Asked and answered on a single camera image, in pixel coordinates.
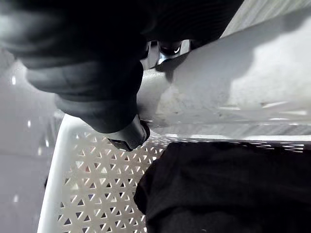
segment perforated basket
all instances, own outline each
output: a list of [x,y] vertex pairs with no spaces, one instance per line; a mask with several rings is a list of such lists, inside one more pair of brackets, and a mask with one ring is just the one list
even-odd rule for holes
[[[303,153],[310,136],[261,136],[229,141],[263,150]],[[115,149],[78,118],[65,116],[52,160],[38,233],[144,233],[145,217],[133,195],[152,163],[173,141],[210,142],[151,133],[132,152]]]

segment white surface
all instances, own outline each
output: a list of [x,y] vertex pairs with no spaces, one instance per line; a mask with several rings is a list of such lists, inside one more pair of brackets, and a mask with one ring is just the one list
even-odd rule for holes
[[228,136],[246,125],[308,125],[310,41],[308,8],[167,61],[144,72],[140,116],[159,134],[219,134],[226,126]]

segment triangular hole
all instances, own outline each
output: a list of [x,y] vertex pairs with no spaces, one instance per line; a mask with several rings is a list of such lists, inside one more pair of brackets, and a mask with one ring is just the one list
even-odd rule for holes
[[103,229],[104,229],[104,227],[106,226],[106,223],[104,223],[104,224],[100,224],[99,226],[100,226],[101,230],[103,230]]
[[95,169],[99,167],[100,163],[94,163]]
[[70,178],[65,179],[65,184],[67,184],[70,181]]
[[107,173],[107,169],[103,167],[101,173]]
[[83,150],[80,150],[80,151],[78,152],[78,155],[80,155],[80,156],[85,156],[86,154],[84,153]]
[[88,195],[89,200],[92,200],[94,196],[95,196],[95,194],[89,194]]
[[86,221],[91,221],[91,219],[89,218],[89,216],[87,215],[86,218],[84,219],[84,222]]
[[76,212],[77,218],[79,218],[79,217],[81,216],[82,213],[83,213],[83,212]]
[[99,181],[101,184],[103,184],[106,181],[106,178],[99,178]]
[[115,225],[116,225],[116,227],[118,227],[118,225],[120,224],[120,220],[118,220],[118,221],[115,221]]
[[64,223],[64,225],[69,225],[69,224],[71,224],[71,221],[70,221],[69,218],[67,218],[67,220],[66,220],[66,222]]
[[99,214],[99,212],[100,212],[100,209],[95,209],[94,210],[94,215],[97,216]]
[[83,233],[86,233],[86,231],[89,229],[89,227],[82,228]]
[[84,205],[84,202],[82,199],[79,201],[78,205]]

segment black sleeve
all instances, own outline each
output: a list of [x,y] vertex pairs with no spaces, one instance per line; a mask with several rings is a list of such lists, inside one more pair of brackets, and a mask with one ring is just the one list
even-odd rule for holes
[[61,110],[116,132],[137,113],[147,17],[135,1],[112,1],[109,9],[67,2],[1,1],[0,45],[28,68],[33,86],[56,94]]

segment black cloth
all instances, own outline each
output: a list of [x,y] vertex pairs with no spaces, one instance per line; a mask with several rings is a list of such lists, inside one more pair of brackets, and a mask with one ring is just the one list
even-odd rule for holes
[[36,88],[101,133],[137,114],[150,40],[218,39],[242,0],[0,0],[0,45]]
[[172,143],[134,200],[148,233],[311,231],[311,154]]

